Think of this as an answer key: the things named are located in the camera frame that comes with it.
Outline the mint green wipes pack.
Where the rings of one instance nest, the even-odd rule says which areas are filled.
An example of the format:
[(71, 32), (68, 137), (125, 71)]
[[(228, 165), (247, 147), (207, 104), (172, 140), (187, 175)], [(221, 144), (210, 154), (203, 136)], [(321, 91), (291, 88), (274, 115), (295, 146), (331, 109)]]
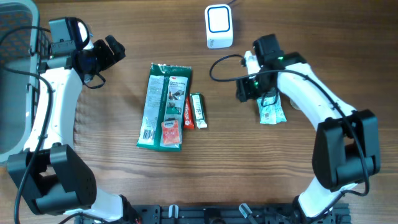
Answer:
[(279, 94), (275, 96), (262, 96), (257, 99), (257, 105), (261, 124), (277, 124), (287, 121)]

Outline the green Axe Brand box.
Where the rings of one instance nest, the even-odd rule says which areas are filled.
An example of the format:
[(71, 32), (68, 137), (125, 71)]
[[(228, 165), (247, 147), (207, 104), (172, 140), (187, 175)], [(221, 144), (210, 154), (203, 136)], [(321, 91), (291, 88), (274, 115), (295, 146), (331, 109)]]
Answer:
[(191, 101), (193, 106), (193, 113), (195, 116), (195, 122), (198, 129), (207, 128), (207, 122), (205, 118), (205, 111), (203, 107), (201, 93), (191, 93)]

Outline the red Nescafe sachet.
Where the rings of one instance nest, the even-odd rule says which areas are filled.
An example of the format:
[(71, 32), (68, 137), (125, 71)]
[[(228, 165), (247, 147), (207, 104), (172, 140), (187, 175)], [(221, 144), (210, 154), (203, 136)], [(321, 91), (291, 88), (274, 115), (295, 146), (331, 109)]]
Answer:
[(184, 124), (183, 124), (184, 129), (195, 129), (195, 124), (193, 122), (192, 109), (190, 106), (189, 96), (187, 96), (185, 99), (183, 122), (184, 122)]

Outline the orange Kleenex tissue pack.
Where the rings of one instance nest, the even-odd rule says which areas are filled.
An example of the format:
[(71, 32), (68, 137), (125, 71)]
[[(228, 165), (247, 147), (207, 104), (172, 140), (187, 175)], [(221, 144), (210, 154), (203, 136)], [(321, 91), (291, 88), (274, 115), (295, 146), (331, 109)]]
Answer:
[(162, 123), (162, 144), (165, 146), (180, 144), (182, 140), (180, 124), (177, 120)]

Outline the green 3M gloves pack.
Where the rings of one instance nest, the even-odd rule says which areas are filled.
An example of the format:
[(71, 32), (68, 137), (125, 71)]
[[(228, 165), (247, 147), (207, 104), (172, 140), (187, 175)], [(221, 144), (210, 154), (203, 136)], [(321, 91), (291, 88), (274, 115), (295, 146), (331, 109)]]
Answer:
[(152, 64), (137, 147), (155, 151), (180, 151), (180, 144), (162, 144), (162, 123), (177, 120), (182, 137), (185, 99), (192, 74), (191, 67)]

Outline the green lid jar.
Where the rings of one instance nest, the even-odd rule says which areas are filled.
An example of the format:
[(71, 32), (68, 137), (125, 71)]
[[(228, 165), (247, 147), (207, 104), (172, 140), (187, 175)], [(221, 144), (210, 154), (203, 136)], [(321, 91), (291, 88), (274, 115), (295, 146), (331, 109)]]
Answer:
[(299, 111), (300, 111), (299, 106), (298, 106), (292, 99), (290, 99), (289, 101), (290, 101), (291, 106), (292, 106), (295, 110), (299, 110)]

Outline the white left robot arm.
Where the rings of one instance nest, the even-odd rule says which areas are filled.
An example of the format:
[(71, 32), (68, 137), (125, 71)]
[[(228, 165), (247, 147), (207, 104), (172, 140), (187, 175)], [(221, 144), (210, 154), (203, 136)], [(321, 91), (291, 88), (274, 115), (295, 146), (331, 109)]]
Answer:
[(112, 35), (92, 42), (57, 40), (38, 66), (39, 103), (24, 150), (9, 156), (7, 171), (36, 215), (82, 217), (101, 223), (140, 223), (140, 214), (122, 195), (97, 187), (93, 171), (73, 148), (73, 126), (81, 90), (125, 56)]

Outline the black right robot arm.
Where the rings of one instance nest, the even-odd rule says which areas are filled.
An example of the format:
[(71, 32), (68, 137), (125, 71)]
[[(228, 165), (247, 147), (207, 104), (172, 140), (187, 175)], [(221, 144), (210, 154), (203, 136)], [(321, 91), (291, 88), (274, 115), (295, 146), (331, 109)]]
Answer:
[(315, 176), (294, 200), (295, 219), (314, 222), (328, 215), (344, 195), (367, 195), (370, 176), (381, 169), (376, 115), (370, 110), (358, 111), (339, 99), (297, 52), (263, 56), (247, 51), (241, 63), (248, 71), (240, 77), (246, 98), (278, 90), (315, 128)]

